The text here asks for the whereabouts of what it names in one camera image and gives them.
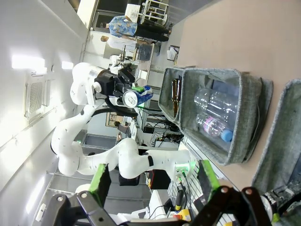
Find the blue floral shirt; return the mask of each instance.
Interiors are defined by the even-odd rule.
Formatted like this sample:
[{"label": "blue floral shirt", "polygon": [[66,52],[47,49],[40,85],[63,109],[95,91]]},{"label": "blue floral shirt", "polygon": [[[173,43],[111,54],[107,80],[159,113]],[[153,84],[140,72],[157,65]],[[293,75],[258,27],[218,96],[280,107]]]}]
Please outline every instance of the blue floral shirt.
[{"label": "blue floral shirt", "polygon": [[125,16],[116,16],[109,23],[111,35],[121,37],[122,35],[134,36],[137,30],[137,23],[125,21]]}]

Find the screw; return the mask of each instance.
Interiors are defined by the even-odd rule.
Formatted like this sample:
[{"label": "screw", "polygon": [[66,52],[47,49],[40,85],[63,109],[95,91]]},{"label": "screw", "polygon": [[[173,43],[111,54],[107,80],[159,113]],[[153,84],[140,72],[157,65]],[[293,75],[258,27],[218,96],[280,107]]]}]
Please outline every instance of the screw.
[{"label": "screw", "polygon": [[246,189],[246,194],[252,194],[252,190],[250,188]]},{"label": "screw", "polygon": [[229,190],[229,189],[228,189],[227,187],[223,187],[223,188],[221,189],[221,192],[222,192],[222,193],[227,193],[228,190]]}]

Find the can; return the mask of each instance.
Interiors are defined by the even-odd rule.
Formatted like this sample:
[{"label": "can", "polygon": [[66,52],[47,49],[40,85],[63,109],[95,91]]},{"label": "can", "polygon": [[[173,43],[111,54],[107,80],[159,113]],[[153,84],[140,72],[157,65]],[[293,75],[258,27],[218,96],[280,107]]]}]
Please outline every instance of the can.
[{"label": "can", "polygon": [[153,95],[152,88],[145,86],[143,92],[128,90],[123,94],[122,101],[126,107],[134,108],[151,99]]}]

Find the white shirt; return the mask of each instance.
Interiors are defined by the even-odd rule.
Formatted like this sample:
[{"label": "white shirt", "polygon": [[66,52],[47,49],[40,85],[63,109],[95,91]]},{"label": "white shirt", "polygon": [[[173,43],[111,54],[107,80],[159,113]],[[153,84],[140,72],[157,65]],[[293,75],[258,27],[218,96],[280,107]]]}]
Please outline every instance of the white shirt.
[{"label": "white shirt", "polygon": [[117,48],[123,50],[123,47],[126,45],[126,50],[134,50],[137,41],[123,39],[123,38],[109,37],[107,43],[111,48]]}]

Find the blue bottle cap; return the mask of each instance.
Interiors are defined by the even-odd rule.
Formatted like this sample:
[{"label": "blue bottle cap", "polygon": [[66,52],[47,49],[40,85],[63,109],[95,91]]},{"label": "blue bottle cap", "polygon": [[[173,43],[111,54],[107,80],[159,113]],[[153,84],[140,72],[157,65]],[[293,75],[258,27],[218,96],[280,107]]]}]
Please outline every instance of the blue bottle cap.
[{"label": "blue bottle cap", "polygon": [[223,141],[225,141],[225,142],[231,142],[232,137],[233,137],[233,132],[231,130],[225,129],[222,132],[221,138],[222,138]]}]

